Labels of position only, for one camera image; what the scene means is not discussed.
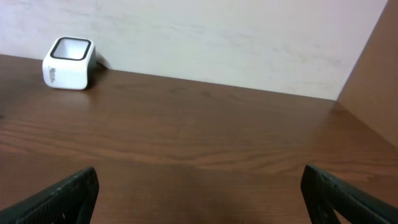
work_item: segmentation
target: brown side panel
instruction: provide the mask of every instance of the brown side panel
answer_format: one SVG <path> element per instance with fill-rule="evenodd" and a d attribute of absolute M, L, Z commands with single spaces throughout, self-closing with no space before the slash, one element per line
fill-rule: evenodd
<path fill-rule="evenodd" d="M 390 0 L 338 99 L 398 147 L 398 1 Z"/>

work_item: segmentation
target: wood grain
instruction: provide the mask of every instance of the wood grain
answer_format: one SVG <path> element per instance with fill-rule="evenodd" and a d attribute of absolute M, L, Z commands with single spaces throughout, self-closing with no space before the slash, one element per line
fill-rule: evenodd
<path fill-rule="evenodd" d="M 398 1 L 390 0 L 338 101 L 398 147 Z"/>
<path fill-rule="evenodd" d="M 102 75 L 56 90 L 0 56 L 0 209 L 94 166 L 93 223 L 308 223 L 308 163 L 398 205 L 398 151 L 334 101 Z"/>

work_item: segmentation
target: wall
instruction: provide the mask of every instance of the wall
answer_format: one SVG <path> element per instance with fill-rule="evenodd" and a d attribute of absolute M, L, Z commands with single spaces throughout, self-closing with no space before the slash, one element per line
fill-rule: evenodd
<path fill-rule="evenodd" d="M 338 99 L 398 147 L 398 1 L 390 0 Z"/>
<path fill-rule="evenodd" d="M 337 99 L 386 0 L 1 0 L 0 54 L 92 39 L 111 68 Z"/>

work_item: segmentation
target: white container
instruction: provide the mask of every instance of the white container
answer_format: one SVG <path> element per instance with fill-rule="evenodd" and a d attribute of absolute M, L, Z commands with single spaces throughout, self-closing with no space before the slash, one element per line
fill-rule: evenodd
<path fill-rule="evenodd" d="M 44 82 L 53 88 L 82 90 L 96 67 L 93 41 L 60 37 L 43 60 Z"/>

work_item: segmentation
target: logo on white object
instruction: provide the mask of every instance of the logo on white object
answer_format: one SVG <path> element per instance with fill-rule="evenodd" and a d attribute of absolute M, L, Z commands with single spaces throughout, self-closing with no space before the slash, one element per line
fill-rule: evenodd
<path fill-rule="evenodd" d="M 50 68 L 50 66 L 49 66 L 49 71 L 50 71 L 50 80 L 51 80 L 51 83 L 53 83 L 55 81 L 55 71 L 56 71 L 56 69 L 55 68 Z"/>

